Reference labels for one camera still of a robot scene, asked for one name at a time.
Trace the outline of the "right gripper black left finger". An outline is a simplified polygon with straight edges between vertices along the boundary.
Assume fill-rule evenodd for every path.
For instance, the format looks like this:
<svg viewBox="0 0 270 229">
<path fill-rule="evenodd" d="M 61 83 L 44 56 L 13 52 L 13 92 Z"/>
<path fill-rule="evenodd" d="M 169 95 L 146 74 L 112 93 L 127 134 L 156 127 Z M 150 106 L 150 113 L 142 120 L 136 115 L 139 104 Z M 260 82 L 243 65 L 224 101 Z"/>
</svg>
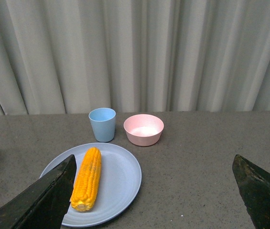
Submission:
<svg viewBox="0 0 270 229">
<path fill-rule="evenodd" d="M 59 229 L 75 175 L 76 159 L 70 155 L 0 208 L 0 229 Z"/>
</svg>

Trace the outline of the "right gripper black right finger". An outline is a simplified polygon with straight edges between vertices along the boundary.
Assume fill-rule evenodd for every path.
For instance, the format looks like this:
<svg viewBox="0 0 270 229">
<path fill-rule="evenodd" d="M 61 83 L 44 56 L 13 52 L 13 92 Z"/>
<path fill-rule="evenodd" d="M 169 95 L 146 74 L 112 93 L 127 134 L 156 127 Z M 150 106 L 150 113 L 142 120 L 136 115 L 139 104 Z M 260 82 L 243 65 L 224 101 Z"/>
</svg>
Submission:
<svg viewBox="0 0 270 229">
<path fill-rule="evenodd" d="M 241 155 L 235 155 L 232 170 L 254 227 L 270 229 L 270 173 Z"/>
</svg>

